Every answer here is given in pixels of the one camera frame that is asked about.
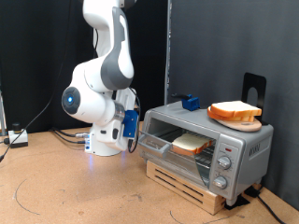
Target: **wooden pallet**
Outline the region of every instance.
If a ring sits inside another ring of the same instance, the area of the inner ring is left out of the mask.
[[[224,206],[225,198],[222,196],[203,189],[151,161],[148,161],[147,176],[203,208],[211,215],[218,213]]]

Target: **silver toaster oven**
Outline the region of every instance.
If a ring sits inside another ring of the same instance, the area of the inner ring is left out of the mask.
[[[199,154],[178,153],[172,142],[190,133],[212,140]],[[176,175],[226,199],[233,205],[237,196],[267,172],[273,127],[254,133],[227,128],[209,118],[206,109],[188,111],[181,102],[160,106],[146,113],[139,137],[139,153]]]

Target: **wooden table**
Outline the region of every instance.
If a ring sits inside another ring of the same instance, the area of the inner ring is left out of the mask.
[[[298,211],[268,189],[261,197],[284,222],[299,223]],[[29,147],[11,149],[0,163],[1,223],[276,223],[246,198],[250,204],[212,216],[147,178],[137,151],[99,157],[53,133],[29,134]]]

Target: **black curtain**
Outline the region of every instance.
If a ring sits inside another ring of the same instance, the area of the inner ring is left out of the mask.
[[[28,129],[90,126],[62,109],[61,96],[79,63],[93,57],[93,29],[83,19],[82,4],[71,0],[67,56],[50,107]],[[68,0],[0,2],[0,74],[7,128],[27,125],[47,104],[64,57]],[[135,79],[132,87],[142,115],[164,102],[167,0],[139,0],[126,12]]]
[[[72,1],[67,55],[56,94],[49,108],[29,127],[29,133],[86,127],[62,109],[61,96],[75,66],[93,56],[93,29],[82,15],[82,4]],[[7,128],[27,125],[53,93],[63,57],[69,1],[1,1],[0,59]]]
[[[168,0],[138,0],[126,12],[135,69],[132,87],[141,101],[141,119],[164,104],[167,6]]]
[[[274,136],[263,184],[296,209],[298,15],[298,1],[173,0],[169,89],[211,105],[241,100],[245,73],[266,77],[263,120]]]

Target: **bread slice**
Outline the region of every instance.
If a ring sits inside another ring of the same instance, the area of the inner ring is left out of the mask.
[[[211,112],[226,118],[261,116],[262,109],[243,103],[242,101],[232,101],[213,104]]]
[[[246,122],[253,122],[254,121],[254,116],[226,118],[226,117],[214,114],[211,111],[211,107],[209,107],[206,112],[207,112],[207,115],[209,117],[211,117],[212,119],[220,119],[220,120],[228,120],[228,121],[246,121]]]
[[[190,133],[185,133],[176,138],[172,143],[173,151],[182,155],[195,155],[201,153],[206,147],[210,147],[213,141]]]

